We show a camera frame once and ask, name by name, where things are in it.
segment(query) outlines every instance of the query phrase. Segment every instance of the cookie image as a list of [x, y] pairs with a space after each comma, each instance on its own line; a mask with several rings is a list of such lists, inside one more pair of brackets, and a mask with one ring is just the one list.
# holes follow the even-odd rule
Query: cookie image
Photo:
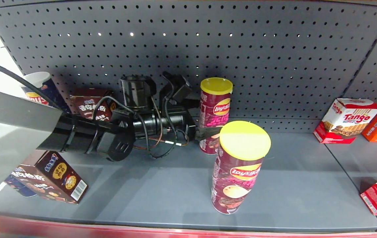
[[245, 196], [247, 193], [249, 193], [250, 190], [247, 190], [237, 185], [229, 185], [226, 186], [222, 191], [223, 194], [225, 194], [225, 196], [237, 199]]
[[219, 205], [225, 207], [225, 208], [236, 208], [240, 206], [241, 202], [243, 202], [244, 198], [225, 198], [222, 197], [219, 199]]
[[77, 182], [77, 178], [74, 175], [66, 178], [65, 188], [72, 189], [76, 185], [76, 182]]

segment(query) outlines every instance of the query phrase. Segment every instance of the lay's chip can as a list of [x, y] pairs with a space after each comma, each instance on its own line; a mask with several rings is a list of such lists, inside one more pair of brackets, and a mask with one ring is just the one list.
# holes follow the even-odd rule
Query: lay's chip can
[[[221, 127], [228, 122], [232, 83], [220, 77], [211, 77], [200, 83], [200, 127]], [[206, 154], [216, 154], [219, 134], [200, 142], [200, 149]]]
[[253, 123], [234, 121], [223, 126], [212, 175], [211, 199], [218, 212], [238, 210], [256, 182], [270, 145], [266, 131]]

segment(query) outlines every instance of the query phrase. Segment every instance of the brown box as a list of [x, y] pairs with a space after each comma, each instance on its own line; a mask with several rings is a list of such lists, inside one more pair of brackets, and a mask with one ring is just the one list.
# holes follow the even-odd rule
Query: brown box
[[55, 151], [35, 150], [11, 174], [39, 196], [61, 202], [79, 203], [88, 189]]
[[[71, 95], [70, 98], [82, 117], [92, 119], [93, 110], [99, 100], [104, 96], [111, 96], [112, 93], [113, 91], [109, 89], [76, 89], [74, 95]], [[112, 100], [105, 100], [96, 113], [96, 120], [108, 122], [116, 107], [116, 103]]]

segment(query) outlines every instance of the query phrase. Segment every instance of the wafer image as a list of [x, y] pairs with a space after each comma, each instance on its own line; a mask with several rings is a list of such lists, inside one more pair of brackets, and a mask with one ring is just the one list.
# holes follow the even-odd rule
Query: wafer image
[[247, 190], [237, 185], [229, 185], [226, 186], [222, 191], [223, 194], [230, 198], [240, 198], [248, 194], [250, 190]]
[[368, 123], [357, 124], [354, 126], [344, 128], [342, 126], [337, 126], [331, 131], [335, 134], [340, 134], [343, 137], [343, 139], [348, 139], [360, 134], [366, 128], [367, 125]]
[[323, 125], [325, 126], [326, 131], [329, 131], [334, 126], [329, 121], [323, 122]]

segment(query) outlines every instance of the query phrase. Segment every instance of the potato chip image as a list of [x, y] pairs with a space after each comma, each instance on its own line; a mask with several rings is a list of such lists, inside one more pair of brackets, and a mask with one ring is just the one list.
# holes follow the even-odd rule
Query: potato chip image
[[247, 190], [237, 185], [226, 186], [222, 191], [223, 191], [223, 194], [225, 194], [226, 196], [230, 198], [240, 198], [250, 192], [250, 190]]
[[64, 175], [66, 171], [67, 171], [67, 165], [65, 163], [60, 163], [56, 166], [52, 176], [54, 179], [62, 179], [62, 176]]

